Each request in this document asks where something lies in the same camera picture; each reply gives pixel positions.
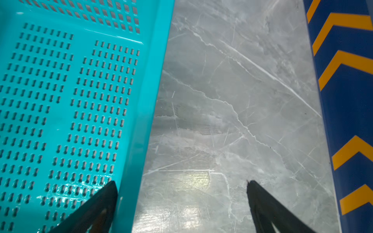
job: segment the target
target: turquoise plastic basket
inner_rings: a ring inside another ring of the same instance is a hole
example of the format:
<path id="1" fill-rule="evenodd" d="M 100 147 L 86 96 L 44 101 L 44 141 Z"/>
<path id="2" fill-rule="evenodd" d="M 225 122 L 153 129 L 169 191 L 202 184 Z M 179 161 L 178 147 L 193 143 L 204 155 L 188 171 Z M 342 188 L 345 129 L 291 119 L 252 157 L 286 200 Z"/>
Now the turquoise plastic basket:
<path id="1" fill-rule="evenodd" d="M 173 1 L 0 10 L 0 231 L 48 232 L 115 180 L 112 232 L 130 232 Z"/>

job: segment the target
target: blue and yellow striped column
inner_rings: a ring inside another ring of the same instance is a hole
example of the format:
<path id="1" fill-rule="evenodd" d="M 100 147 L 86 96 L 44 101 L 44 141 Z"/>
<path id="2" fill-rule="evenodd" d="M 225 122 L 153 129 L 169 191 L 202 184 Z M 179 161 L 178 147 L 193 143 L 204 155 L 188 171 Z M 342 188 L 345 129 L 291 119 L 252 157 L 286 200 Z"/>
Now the blue and yellow striped column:
<path id="1" fill-rule="evenodd" d="M 304 0 L 343 233 L 373 232 L 373 24 L 366 0 Z"/>

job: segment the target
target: yellow chevron stripe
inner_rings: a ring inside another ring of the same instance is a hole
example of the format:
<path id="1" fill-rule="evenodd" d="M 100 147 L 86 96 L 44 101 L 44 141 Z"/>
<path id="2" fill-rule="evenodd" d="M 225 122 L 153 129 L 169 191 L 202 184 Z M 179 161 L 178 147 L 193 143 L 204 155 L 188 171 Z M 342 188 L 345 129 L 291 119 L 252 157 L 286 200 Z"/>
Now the yellow chevron stripe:
<path id="1" fill-rule="evenodd" d="M 358 136 L 354 136 L 350 141 L 348 141 L 348 143 L 346 143 L 346 145 L 335 153 L 335 155 L 333 155 L 332 161 L 334 170 L 337 170 L 358 152 L 362 153 L 373 162 L 373 147 Z"/>
<path id="2" fill-rule="evenodd" d="M 357 28 L 373 31 L 372 21 L 369 15 L 352 15 L 341 13 L 330 13 L 320 33 L 312 45 L 313 55 L 315 56 L 326 36 L 333 26 L 342 26 L 348 28 Z"/>
<path id="3" fill-rule="evenodd" d="M 367 185 L 363 185 L 339 201 L 341 204 L 342 215 L 345 215 L 368 202 L 373 205 L 373 191 Z"/>
<path id="4" fill-rule="evenodd" d="M 317 7 L 319 6 L 320 1 L 321 0 L 313 0 L 312 1 L 311 6 L 310 6 L 310 8 L 307 11 L 307 20 L 308 20 L 308 23 L 310 23 L 313 15 L 315 14 L 315 11 L 316 11 Z"/>
<path id="5" fill-rule="evenodd" d="M 322 91 L 341 64 L 373 74 L 372 59 L 338 50 L 319 79 L 320 91 Z"/>

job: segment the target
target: grey marble floor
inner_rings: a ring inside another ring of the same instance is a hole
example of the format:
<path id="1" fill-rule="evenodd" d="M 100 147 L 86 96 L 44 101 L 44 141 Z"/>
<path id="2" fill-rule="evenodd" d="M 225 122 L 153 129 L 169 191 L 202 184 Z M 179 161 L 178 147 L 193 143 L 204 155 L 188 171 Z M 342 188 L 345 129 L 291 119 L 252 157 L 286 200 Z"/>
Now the grey marble floor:
<path id="1" fill-rule="evenodd" d="M 176 0 L 133 232 L 255 232 L 254 179 L 338 232 L 301 0 Z"/>

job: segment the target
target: perforated basket bottom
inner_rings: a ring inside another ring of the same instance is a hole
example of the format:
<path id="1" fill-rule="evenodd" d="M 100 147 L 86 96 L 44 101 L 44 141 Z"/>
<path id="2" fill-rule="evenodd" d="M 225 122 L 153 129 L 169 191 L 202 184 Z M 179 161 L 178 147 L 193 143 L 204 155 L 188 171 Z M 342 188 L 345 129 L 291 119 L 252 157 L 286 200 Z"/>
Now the perforated basket bottom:
<path id="1" fill-rule="evenodd" d="M 142 45 L 27 16 L 7 21 L 0 69 L 0 231 L 47 232 L 120 183 Z"/>

